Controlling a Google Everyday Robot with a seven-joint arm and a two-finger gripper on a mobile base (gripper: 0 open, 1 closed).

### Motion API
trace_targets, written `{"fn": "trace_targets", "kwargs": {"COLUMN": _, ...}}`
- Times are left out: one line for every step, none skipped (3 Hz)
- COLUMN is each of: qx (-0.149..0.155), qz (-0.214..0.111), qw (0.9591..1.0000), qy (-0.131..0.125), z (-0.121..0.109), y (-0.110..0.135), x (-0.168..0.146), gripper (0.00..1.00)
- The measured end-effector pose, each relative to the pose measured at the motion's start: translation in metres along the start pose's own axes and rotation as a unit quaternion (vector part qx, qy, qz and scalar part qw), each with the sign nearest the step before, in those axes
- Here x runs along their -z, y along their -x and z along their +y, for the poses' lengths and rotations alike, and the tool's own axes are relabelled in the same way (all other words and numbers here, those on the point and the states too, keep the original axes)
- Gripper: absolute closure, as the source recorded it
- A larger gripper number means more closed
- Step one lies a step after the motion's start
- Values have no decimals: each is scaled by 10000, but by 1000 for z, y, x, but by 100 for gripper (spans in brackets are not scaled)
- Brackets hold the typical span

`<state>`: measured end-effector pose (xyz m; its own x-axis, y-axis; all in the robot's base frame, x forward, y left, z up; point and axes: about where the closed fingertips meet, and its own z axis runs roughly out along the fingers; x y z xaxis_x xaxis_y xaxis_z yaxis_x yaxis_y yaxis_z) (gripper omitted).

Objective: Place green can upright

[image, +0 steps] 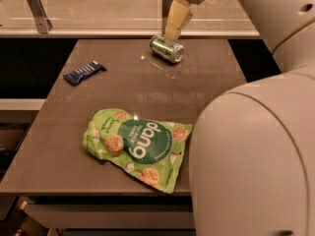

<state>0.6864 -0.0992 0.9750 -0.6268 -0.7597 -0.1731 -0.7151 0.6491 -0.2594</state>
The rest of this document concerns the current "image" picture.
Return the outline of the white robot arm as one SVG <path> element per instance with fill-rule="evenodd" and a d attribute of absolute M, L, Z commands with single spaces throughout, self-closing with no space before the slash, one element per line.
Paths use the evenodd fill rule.
<path fill-rule="evenodd" d="M 315 236 L 315 0 L 238 0 L 281 72 L 231 89 L 196 121 L 197 236 Z"/>

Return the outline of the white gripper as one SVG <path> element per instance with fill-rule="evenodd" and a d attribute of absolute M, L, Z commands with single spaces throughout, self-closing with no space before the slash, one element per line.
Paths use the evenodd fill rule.
<path fill-rule="evenodd" d="M 205 0 L 174 0 L 171 3 L 163 35 L 167 45 L 171 45 L 179 38 L 182 29 L 192 18 L 191 4 L 199 5 L 204 1 Z"/>

